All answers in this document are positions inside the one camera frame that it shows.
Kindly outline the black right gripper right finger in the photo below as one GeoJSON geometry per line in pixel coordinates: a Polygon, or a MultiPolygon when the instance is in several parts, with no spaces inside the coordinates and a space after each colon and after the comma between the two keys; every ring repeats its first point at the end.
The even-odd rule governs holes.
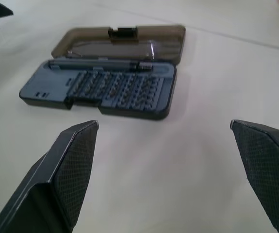
{"type": "Polygon", "coordinates": [[[230,128],[247,179],[279,233],[279,130],[237,119],[231,121],[230,128]]]}

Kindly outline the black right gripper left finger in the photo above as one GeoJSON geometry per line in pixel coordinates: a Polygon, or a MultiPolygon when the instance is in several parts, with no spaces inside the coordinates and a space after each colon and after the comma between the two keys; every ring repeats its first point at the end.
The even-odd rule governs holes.
{"type": "Polygon", "coordinates": [[[89,184],[98,121],[62,131],[0,212],[0,233],[72,233],[89,184]]]}

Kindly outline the screwdriver bit case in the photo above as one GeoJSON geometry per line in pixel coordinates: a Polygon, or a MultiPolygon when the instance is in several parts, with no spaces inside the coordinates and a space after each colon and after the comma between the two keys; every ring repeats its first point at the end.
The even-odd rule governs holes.
{"type": "Polygon", "coordinates": [[[168,116],[186,28],[150,25],[69,30],[19,92],[28,105],[97,107],[106,115],[161,120],[168,116]],[[152,71],[50,68],[49,61],[133,62],[152,71]]]}

